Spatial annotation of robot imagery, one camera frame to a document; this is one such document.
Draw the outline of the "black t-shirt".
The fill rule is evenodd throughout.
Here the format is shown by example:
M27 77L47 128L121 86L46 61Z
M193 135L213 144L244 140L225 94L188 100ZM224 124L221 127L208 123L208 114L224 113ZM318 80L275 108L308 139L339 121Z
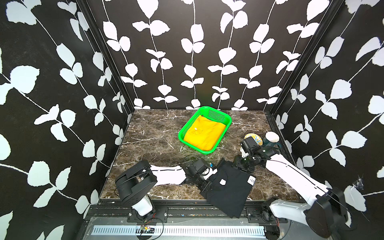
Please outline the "black t-shirt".
M230 218L239 218L256 177L234 168L233 163L225 159L221 159L217 170L208 178L211 185L201 195Z

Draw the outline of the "green plastic basket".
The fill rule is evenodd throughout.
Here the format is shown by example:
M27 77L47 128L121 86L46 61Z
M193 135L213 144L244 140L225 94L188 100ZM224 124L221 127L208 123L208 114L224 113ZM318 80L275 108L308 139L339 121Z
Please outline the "green plastic basket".
M222 123L222 124L225 124L226 125L226 128L225 130L223 131L222 135L220 136L220 138L218 139L217 143L215 144L214 148L210 151L202 151L194 146L192 146L191 144L189 143L186 143L184 141L184 136L187 132L187 130L191 127L191 125L193 124L193 122L197 119L198 116L203 116L211 121L214 121L214 122L218 122L218 123ZM224 112L221 112L219 110L216 110L214 108L211 108L211 107L208 107L208 106L205 106L205 107L201 107L199 108L194 114L193 116L187 121L187 123L181 128L181 130L179 131L178 133L178 138L179 140L185 144L186 146L190 147L191 149L193 150L196 150L198 151L199 153L202 153L204 155L208 155L208 154L211 154L213 153L216 148L218 147L220 141L222 140L222 138L224 137L225 133L227 132L228 128L230 127L232 123L232 118L224 113Z

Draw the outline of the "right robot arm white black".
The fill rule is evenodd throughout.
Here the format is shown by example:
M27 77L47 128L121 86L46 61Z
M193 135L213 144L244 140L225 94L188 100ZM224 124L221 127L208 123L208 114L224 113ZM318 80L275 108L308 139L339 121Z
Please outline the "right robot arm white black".
M349 219L341 190L330 189L312 179L279 151L258 150L249 152L245 157L237 155L233 164L235 168L250 174L255 166L261 165L280 177L304 199L303 203L298 203L271 198L263 203L265 216L304 224L324 239L335 234Z

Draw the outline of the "yellow t-shirt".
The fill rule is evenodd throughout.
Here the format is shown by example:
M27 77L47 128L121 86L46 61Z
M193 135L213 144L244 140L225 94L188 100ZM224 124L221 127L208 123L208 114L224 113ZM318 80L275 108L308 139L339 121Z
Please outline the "yellow t-shirt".
M187 130L184 141L202 151L210 151L214 148L225 128L225 124L198 116Z

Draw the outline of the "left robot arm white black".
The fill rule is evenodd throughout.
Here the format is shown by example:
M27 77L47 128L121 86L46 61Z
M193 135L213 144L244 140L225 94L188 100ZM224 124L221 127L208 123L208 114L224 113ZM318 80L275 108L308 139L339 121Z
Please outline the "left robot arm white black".
M156 210L148 196L159 185L195 185L202 192L211 187L209 177L218 172L214 164L203 159L189 161L174 167L158 167L140 161L115 179L115 192L124 207L136 211L138 218L147 221Z

